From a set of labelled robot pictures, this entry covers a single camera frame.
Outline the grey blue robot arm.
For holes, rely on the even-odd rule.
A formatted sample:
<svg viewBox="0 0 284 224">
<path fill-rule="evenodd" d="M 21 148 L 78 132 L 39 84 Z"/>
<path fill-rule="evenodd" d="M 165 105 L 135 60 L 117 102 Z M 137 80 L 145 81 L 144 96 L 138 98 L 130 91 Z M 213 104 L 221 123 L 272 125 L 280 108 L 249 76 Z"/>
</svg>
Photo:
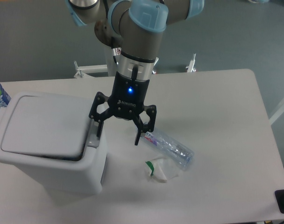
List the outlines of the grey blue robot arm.
<svg viewBox="0 0 284 224">
<path fill-rule="evenodd" d="M 166 27 L 200 14 L 202 0 L 68 0 L 66 6 L 78 26 L 104 22 L 110 47 L 121 49 L 110 96 L 97 92 L 89 117 L 98 132 L 110 117 L 131 120 L 137 138 L 154 131 L 156 106 L 145 105 L 156 56 Z"/>
</svg>

